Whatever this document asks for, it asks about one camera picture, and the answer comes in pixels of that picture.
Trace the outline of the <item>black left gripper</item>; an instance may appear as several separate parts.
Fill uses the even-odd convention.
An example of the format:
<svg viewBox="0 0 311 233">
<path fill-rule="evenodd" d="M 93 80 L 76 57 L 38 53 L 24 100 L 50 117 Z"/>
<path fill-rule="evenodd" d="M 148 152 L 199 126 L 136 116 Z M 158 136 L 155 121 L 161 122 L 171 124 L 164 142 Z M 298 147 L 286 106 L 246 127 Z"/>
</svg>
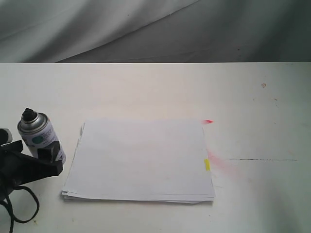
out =
<svg viewBox="0 0 311 233">
<path fill-rule="evenodd" d="M 63 164 L 57 161 L 60 142 L 37 149 L 38 158 L 22 154 L 21 140 L 0 147 L 0 192 L 11 194 L 15 187 L 48 177 L 59 176 Z"/>
</svg>

